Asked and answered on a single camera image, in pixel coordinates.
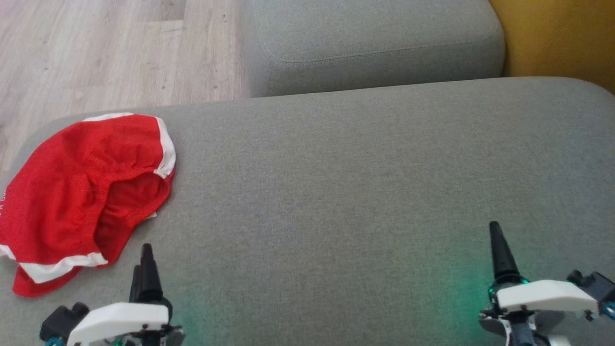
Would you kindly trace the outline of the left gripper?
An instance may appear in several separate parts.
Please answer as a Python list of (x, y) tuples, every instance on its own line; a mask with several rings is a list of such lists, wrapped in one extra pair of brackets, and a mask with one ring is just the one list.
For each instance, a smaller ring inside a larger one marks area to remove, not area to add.
[(172, 325), (172, 304), (163, 298), (152, 245), (141, 248), (140, 265), (133, 269), (129, 302), (89, 309), (74, 304), (81, 320), (70, 329), (68, 346), (181, 346), (186, 334)]

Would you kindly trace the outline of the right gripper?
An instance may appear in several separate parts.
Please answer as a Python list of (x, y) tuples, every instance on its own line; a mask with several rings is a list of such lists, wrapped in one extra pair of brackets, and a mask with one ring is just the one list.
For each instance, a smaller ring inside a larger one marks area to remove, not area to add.
[(599, 316), (598, 301), (568, 281), (521, 284), (521, 274), (500, 224), (491, 221), (489, 232), (495, 283), (517, 285), (489, 290), (492, 308), (479, 313), (480, 326), (504, 337), (506, 346), (570, 346), (566, 336), (552, 334), (552, 329), (566, 313), (594, 320)]

